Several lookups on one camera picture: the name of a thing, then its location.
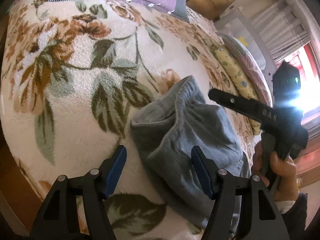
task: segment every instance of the metal screw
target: metal screw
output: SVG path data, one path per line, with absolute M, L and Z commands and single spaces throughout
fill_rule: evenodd
M 253 179 L 254 181 L 259 181 L 259 180 L 260 180 L 260 177 L 259 177 L 258 175 L 253 175 L 253 176 L 252 176 L 252 179 Z
M 227 171 L 225 170 L 225 169 L 220 169 L 220 170 L 218 170 L 218 173 L 220 174 L 220 175 L 226 175 L 227 174 Z
M 58 181 L 64 181 L 66 179 L 66 176 L 65 175 L 60 175 L 59 177 L 58 177 Z
M 91 175 L 97 175 L 99 173 L 99 170 L 98 169 L 92 169 L 91 171 L 90 171 L 90 174 Z

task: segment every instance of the hand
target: hand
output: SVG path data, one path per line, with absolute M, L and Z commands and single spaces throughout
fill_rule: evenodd
M 268 187 L 269 180 L 262 175 L 263 149 L 261 141 L 254 148 L 253 166 L 251 173 L 258 175 L 264 184 Z M 297 167 L 291 157 L 288 160 L 281 160 L 276 152 L 270 155 L 270 167 L 272 171 L 280 176 L 278 188 L 273 196 L 275 201 L 297 200 L 299 188 L 297 186 Z

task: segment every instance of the floral blanket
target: floral blanket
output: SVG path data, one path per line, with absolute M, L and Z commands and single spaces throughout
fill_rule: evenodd
M 195 15 L 188 24 L 122 1 L 45 1 L 12 8 L 1 73 L 1 122 L 22 173 L 43 199 L 60 174 L 82 176 L 123 144 L 127 162 L 105 201 L 117 239 L 200 239 L 203 230 L 152 186 L 129 124 L 188 75 L 204 95 L 211 87 L 237 94 L 211 49 L 219 38 Z M 251 160 L 248 119 L 227 113 Z M 78 213 L 87 232 L 81 198 Z

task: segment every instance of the dark sleeve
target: dark sleeve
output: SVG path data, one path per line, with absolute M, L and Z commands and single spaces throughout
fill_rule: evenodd
M 300 193 L 295 204 L 282 215 L 287 227 L 290 240 L 301 240 L 306 227 L 307 219 L 307 195 Z

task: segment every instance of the yellow pillow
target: yellow pillow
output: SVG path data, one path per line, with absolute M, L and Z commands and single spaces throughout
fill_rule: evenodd
M 214 54 L 220 64 L 224 67 L 228 73 L 230 79 L 234 83 L 238 93 L 244 98 L 253 98 L 258 100 L 258 95 L 253 88 L 253 85 L 247 75 L 242 71 L 242 68 L 236 61 L 236 59 L 231 55 L 229 50 L 225 47 L 220 47 L 214 51 Z M 254 135 L 260 134 L 260 123 L 255 120 L 250 119 L 250 124 Z

